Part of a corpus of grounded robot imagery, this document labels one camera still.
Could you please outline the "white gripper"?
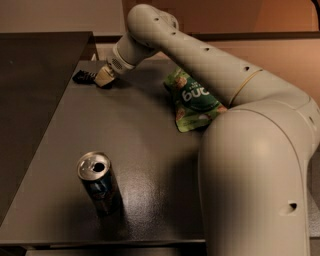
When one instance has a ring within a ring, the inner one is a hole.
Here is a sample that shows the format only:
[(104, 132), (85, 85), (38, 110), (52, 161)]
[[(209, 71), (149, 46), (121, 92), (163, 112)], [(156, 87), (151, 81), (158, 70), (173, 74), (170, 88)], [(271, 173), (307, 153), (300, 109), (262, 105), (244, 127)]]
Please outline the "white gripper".
[(105, 87), (113, 82), (117, 75), (124, 75), (135, 68), (132, 63), (132, 49), (127, 45), (115, 44), (107, 57), (107, 63), (98, 71), (94, 82), (99, 87)]

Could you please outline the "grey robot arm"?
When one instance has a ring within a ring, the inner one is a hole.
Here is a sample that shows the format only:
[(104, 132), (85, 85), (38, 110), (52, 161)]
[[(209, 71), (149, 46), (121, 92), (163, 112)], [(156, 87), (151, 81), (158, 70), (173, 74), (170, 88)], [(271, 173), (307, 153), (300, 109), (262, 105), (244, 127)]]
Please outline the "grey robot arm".
[(227, 110), (202, 137), (198, 182), (208, 256), (310, 256), (307, 171), (320, 142), (317, 103), (274, 74), (178, 28), (147, 4), (127, 16), (98, 83), (163, 52)]

